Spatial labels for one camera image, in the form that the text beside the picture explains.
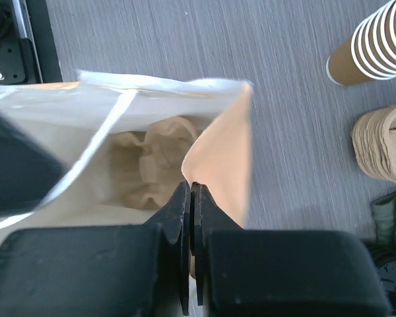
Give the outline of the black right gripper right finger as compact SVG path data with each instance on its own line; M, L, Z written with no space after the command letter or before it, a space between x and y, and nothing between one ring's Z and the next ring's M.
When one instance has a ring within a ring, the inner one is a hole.
M197 304L203 306L207 236L211 230L243 228L216 204L208 187L197 182L191 187L191 218L191 254L195 257Z

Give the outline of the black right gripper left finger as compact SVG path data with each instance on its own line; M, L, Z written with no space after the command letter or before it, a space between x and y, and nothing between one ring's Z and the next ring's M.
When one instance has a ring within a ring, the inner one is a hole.
M163 234L159 259L159 316L189 315L190 265L190 186L180 182L168 203L144 225L156 227Z

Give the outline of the brown pulp cup carrier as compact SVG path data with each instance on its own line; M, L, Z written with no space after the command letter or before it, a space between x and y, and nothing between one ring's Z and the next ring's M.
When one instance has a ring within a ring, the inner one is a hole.
M164 206L184 180L181 165L199 135L199 130L181 116L153 123L146 132L113 135L110 173L123 204L140 210Z

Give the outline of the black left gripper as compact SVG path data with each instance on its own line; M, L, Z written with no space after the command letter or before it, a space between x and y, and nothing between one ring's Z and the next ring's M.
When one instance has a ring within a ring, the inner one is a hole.
M35 209L64 171L53 155L0 115L0 217Z

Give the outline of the brown paper bag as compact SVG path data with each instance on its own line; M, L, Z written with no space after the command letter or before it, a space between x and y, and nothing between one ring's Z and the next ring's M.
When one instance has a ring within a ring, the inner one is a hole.
M250 106L245 80L182 82L82 71L75 83L0 86L0 115L64 167L32 211L0 217L0 245L16 230L140 224L156 210L126 207L110 173L111 137L146 132L181 116L200 132L181 164L184 181L204 184L239 225L246 222L251 179Z

